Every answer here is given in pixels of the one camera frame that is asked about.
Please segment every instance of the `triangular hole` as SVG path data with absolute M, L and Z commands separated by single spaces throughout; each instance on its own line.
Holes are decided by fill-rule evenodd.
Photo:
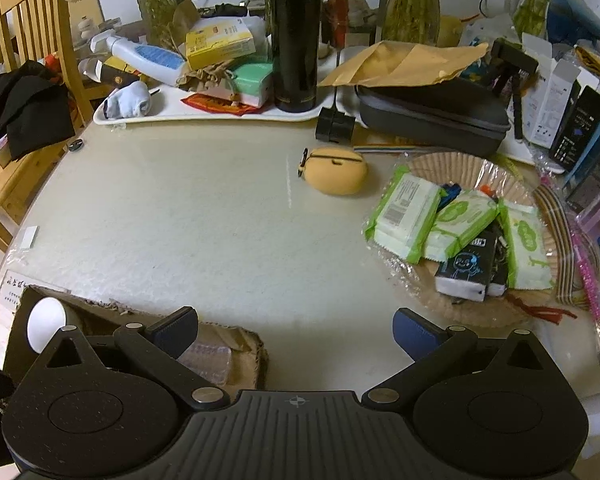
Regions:
M 542 365 L 540 364 L 540 361 L 538 361 L 536 354 L 534 354 L 534 351 L 526 342 L 520 342 L 516 345 L 516 348 L 511 353 L 511 357 L 509 357 L 509 361 L 507 361 L 507 364 L 516 368 L 542 370 Z
M 74 366 L 82 364 L 82 360 L 75 349 L 74 342 L 70 339 L 63 339 L 56 353 L 46 365 L 47 368 L 63 368 L 65 366 Z

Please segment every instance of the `blue label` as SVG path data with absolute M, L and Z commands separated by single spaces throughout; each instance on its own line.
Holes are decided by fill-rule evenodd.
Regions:
M 138 45 L 136 46 L 136 52 L 148 61 L 175 70 L 179 69 L 184 63 L 184 60 L 178 54 L 164 50 L 159 46 Z

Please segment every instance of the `white paper cup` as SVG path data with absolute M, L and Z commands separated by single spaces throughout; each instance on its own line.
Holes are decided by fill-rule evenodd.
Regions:
M 78 315 L 56 298 L 43 298 L 35 304 L 27 321 L 27 340 L 31 349 L 40 354 L 59 328 L 65 325 L 82 327 Z

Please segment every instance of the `chair backrest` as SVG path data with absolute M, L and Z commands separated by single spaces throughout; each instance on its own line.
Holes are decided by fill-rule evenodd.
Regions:
M 60 59 L 62 78 L 75 97 L 82 122 L 93 117 L 78 72 L 69 24 L 69 7 L 65 0 L 0 0 L 0 48 L 7 72 L 17 65 L 7 20 L 11 13 L 20 61 L 38 61 L 55 53 Z

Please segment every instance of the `ridged gray surface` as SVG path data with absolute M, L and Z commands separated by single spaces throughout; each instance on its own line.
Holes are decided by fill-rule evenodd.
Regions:
M 193 416 L 162 456 L 117 478 L 478 480 L 431 456 L 399 415 L 363 408 L 351 392 L 252 391 L 225 410 Z

